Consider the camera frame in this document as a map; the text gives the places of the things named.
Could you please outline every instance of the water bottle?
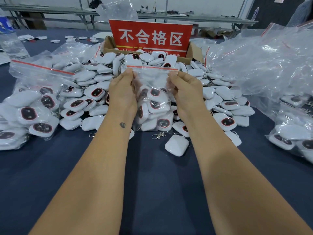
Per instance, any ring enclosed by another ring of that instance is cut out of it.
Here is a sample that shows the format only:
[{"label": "water bottle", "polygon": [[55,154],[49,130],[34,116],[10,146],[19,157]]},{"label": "water bottle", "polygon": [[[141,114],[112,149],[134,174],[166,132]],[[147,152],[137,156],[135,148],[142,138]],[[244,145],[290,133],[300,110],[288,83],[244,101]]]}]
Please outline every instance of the water bottle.
[{"label": "water bottle", "polygon": [[10,21],[0,8],[0,45],[10,59],[24,59],[29,57],[23,43],[18,39]]}]

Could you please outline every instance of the red label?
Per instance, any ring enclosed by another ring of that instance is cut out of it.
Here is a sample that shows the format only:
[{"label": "red label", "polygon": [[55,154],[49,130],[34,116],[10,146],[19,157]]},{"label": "red label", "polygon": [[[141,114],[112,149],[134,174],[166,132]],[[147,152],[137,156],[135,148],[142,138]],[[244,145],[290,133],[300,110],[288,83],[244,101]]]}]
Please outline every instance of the red label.
[{"label": "red label", "polygon": [[165,51],[178,57],[186,56],[193,27],[141,21],[109,20],[109,23],[119,50]]}]

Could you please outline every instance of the cardboard box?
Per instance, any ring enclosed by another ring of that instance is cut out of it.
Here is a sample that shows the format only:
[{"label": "cardboard box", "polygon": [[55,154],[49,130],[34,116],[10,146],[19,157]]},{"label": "cardboard box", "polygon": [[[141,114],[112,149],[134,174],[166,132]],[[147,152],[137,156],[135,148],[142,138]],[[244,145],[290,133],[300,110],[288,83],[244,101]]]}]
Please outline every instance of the cardboard box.
[{"label": "cardboard box", "polygon": [[[114,53],[123,53],[123,54],[128,54],[130,52],[132,53],[137,53],[141,54],[140,52],[134,52],[134,51],[122,51],[122,50],[117,50],[114,38],[112,36],[107,36],[106,39],[104,40],[103,45],[101,46],[102,52],[108,53],[108,52],[114,52]],[[177,57],[177,62],[182,62],[184,64],[190,64],[191,60],[198,60],[201,63],[204,63],[203,60],[203,55],[202,51],[199,47],[197,47],[194,43],[189,42],[187,54],[185,58],[182,57]]]}]

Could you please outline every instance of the wrist tattoo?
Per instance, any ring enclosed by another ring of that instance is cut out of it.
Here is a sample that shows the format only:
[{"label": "wrist tattoo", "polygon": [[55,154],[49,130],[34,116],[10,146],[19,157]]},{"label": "wrist tattoo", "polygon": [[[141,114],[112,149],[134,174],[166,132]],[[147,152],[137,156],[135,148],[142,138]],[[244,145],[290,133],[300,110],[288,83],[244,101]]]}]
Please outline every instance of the wrist tattoo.
[{"label": "wrist tattoo", "polygon": [[121,122],[119,125],[120,125],[122,128],[125,128],[125,123],[124,123],[124,122]]}]

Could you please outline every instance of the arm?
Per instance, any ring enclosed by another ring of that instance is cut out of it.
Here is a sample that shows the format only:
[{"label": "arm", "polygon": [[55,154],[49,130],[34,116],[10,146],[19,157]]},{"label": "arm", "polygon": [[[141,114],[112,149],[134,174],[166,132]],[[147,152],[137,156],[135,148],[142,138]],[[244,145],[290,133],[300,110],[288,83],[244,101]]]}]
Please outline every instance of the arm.
[{"label": "arm", "polygon": [[[178,114],[193,142],[215,232],[313,234],[221,130],[203,103],[200,81],[183,73],[170,73],[170,80],[178,88],[174,91]],[[217,147],[221,142],[229,143]]]},{"label": "arm", "polygon": [[127,70],[111,82],[99,131],[29,234],[119,233],[127,146],[137,111],[131,80]]}]

